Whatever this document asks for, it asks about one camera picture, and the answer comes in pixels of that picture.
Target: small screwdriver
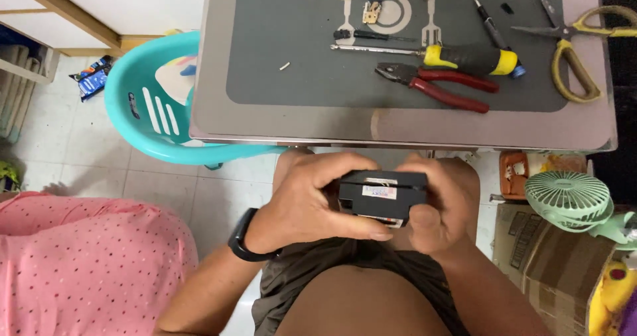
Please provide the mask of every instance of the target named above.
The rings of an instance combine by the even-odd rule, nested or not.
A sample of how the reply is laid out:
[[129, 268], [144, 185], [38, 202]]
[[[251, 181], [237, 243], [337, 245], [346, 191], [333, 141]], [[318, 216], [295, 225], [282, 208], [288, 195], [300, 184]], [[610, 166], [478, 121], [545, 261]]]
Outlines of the small screwdriver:
[[458, 71], [477, 76], [486, 74], [507, 75], [513, 72], [517, 64], [517, 55], [515, 52], [480, 44], [455, 47], [442, 47], [435, 44], [425, 49], [394, 49], [333, 44], [330, 48], [343, 51], [380, 52], [391, 53], [393, 55], [416, 56], [423, 58], [423, 63], [428, 66], [451, 67]]
[[[349, 30], [334, 31], [335, 40], [348, 39], [351, 37], [352, 37], [352, 32]], [[357, 39], [371, 39], [371, 40], [383, 40], [383, 41], [387, 41], [387, 40], [408, 41], [408, 42], [416, 41], [416, 39], [397, 38], [395, 36], [379, 34], [378, 32], [360, 31], [360, 30], [354, 30], [354, 37]]]

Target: fingernail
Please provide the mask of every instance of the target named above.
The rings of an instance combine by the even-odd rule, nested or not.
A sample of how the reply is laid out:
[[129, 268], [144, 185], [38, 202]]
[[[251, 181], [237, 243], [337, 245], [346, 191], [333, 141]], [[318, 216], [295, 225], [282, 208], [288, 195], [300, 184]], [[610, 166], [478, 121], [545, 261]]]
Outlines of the fingernail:
[[370, 238], [372, 240], [376, 240], [378, 242], [386, 242], [387, 240], [393, 238], [394, 235], [390, 233], [372, 233], [370, 234]]

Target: pink polka dot fabric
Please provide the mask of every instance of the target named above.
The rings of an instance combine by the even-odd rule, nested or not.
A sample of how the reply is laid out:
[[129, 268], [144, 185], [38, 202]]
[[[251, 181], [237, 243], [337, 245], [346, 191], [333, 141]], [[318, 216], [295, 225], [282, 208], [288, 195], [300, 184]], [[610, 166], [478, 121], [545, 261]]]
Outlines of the pink polka dot fabric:
[[170, 211], [20, 193], [0, 204], [0, 335], [149, 335], [196, 266]]

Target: pen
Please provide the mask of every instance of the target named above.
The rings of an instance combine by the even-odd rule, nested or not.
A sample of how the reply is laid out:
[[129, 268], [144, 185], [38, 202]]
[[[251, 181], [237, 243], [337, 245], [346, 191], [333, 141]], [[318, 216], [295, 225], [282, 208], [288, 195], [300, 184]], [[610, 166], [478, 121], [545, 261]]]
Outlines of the pen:
[[[484, 6], [482, 6], [480, 4], [480, 1], [478, 0], [474, 0], [474, 1], [476, 2], [476, 5], [478, 6], [478, 14], [480, 14], [482, 21], [484, 21], [484, 27], [487, 29], [487, 32], [489, 32], [489, 36], [493, 40], [493, 43], [496, 45], [496, 47], [498, 47], [499, 49], [504, 49], [505, 51], [513, 51], [511, 47], [509, 47], [506, 44], [505, 40], [502, 38], [500, 31], [498, 31], [498, 29], [496, 28], [496, 24], [493, 23], [493, 19], [489, 16], [489, 14], [487, 14], [487, 10], [484, 9]], [[520, 78], [524, 76], [525, 74], [526, 74], [526, 69], [524, 68], [524, 66], [520, 62], [520, 59], [518, 58], [518, 63], [516, 64], [514, 71], [511, 72], [509, 76], [513, 79], [516, 79], [516, 78]]]

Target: yellow handle scissors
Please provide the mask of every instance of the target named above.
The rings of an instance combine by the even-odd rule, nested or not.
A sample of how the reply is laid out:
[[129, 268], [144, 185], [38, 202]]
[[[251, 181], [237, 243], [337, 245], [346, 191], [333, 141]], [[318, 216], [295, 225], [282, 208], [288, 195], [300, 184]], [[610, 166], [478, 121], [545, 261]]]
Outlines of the yellow handle scissors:
[[[601, 91], [589, 76], [580, 59], [577, 57], [573, 45], [571, 44], [571, 38], [577, 34], [593, 35], [601, 38], [637, 38], [637, 13], [633, 10], [623, 6], [601, 6], [595, 9], [588, 10], [580, 18], [573, 23], [573, 26], [566, 26], [564, 23], [564, 17], [555, 11], [555, 8], [551, 6], [548, 0], [540, 0], [542, 6], [546, 10], [548, 19], [553, 24], [552, 28], [535, 28], [535, 27], [512, 27], [514, 30], [527, 32], [529, 34], [549, 36], [552, 38], [559, 38], [557, 43], [557, 50], [553, 56], [553, 63], [551, 64], [551, 73], [553, 75], [553, 81], [557, 90], [570, 101], [586, 103], [593, 102], [601, 97]], [[630, 26], [616, 27], [614, 29], [604, 29], [601, 27], [594, 27], [586, 24], [591, 16], [603, 14], [618, 14], [625, 17]], [[571, 69], [575, 73], [577, 80], [584, 87], [585, 94], [578, 95], [573, 91], [570, 91], [559, 73], [559, 63], [564, 57], [566, 62], [571, 66]]]

